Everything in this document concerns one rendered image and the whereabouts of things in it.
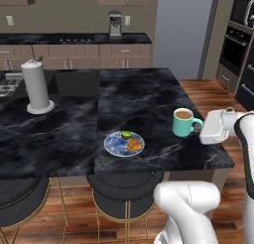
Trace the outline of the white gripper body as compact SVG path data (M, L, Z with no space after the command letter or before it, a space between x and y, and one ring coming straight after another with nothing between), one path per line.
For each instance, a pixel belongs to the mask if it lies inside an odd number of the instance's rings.
M208 112L199 134L199 139L204 145L218 144L228 138L229 131L223 125L224 113L224 110Z

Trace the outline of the teal mug with coffee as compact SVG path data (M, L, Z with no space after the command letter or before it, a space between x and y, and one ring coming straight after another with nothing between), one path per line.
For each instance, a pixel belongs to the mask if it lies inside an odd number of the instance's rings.
M187 108L178 108L174 111L173 133L178 137L187 137L193 131L193 124L197 123L199 127L203 122L193 117L191 110Z

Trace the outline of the blue patterned plate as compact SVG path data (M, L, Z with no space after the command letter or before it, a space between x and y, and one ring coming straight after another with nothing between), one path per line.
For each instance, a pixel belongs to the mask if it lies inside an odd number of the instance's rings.
M113 132L104 139L104 149L109 154L116 157L133 157L140 154L144 150L145 148L144 139L140 135L130 131L131 138L138 140L142 145L142 149L135 152L128 152L127 143L129 139L128 140L123 139L121 137L121 132L122 131Z

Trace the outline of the silver coffee machine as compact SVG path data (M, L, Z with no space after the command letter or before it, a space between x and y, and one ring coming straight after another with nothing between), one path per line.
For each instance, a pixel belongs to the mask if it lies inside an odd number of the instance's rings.
M109 39L119 40L122 38L122 14L117 10L108 13Z

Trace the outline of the brown drawer under oven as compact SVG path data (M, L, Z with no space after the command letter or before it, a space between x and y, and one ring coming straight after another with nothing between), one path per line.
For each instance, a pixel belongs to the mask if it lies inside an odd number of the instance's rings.
M231 92L235 92L239 77L229 69L219 64L217 68L216 78Z

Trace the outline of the brown croissant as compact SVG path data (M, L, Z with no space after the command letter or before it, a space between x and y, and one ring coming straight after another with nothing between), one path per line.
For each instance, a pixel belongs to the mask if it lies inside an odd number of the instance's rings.
M135 152L135 151L139 151L141 149L142 149L142 145L138 140L132 139L132 138L130 138L128 140L128 143L127 143L127 151L128 152Z

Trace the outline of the black stool with gold legs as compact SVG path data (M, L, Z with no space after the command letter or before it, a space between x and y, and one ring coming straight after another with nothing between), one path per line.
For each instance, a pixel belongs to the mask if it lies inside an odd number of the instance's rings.
M163 172L88 176L96 211L97 233L100 233L99 216L103 216L124 224L124 244L129 244L130 225L139 220L147 221L147 215L155 205L154 189L163 178Z
M0 181L0 244L14 244L21 226L43 208L52 178Z

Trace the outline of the black microwave oven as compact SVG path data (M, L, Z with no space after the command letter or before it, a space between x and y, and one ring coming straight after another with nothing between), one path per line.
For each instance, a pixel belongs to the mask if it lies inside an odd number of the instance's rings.
M230 21L247 28L254 28L254 0L234 0Z

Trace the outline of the black sink basin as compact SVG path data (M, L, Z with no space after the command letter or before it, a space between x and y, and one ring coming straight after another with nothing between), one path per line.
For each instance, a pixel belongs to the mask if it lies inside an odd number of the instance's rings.
M50 95L84 96L97 93L96 69L46 70L45 77Z

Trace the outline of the beige base cupboard run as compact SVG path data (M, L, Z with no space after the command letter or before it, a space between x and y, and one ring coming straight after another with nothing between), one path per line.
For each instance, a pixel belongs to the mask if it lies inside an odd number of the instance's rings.
M141 68L151 66L151 45L0 45L0 70L39 57L44 69Z

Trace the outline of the black hob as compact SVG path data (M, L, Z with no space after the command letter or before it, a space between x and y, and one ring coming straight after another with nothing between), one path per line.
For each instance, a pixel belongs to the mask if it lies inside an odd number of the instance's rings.
M88 38L85 38L85 37L81 37L81 38L78 38L78 37L61 37L59 39L59 43L60 44L64 44L64 45L76 45L76 44L92 44L94 41L94 39L92 37L88 37Z

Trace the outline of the white paper towel holder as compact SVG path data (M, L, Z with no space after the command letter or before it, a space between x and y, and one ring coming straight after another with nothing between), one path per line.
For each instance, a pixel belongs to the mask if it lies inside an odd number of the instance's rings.
M27 111L34 115L52 111L55 104L49 99L42 57L24 62L21 69L30 100Z

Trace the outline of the metal dish rack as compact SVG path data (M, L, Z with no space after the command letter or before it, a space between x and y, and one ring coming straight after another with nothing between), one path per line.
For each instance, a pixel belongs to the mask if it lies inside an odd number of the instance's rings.
M23 81L21 72L7 72L0 75L0 97L11 96Z

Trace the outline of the black wall oven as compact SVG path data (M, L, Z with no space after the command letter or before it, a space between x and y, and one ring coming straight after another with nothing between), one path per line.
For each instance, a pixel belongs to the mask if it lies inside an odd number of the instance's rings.
M238 76L250 41L251 35L249 33L227 27L219 63Z

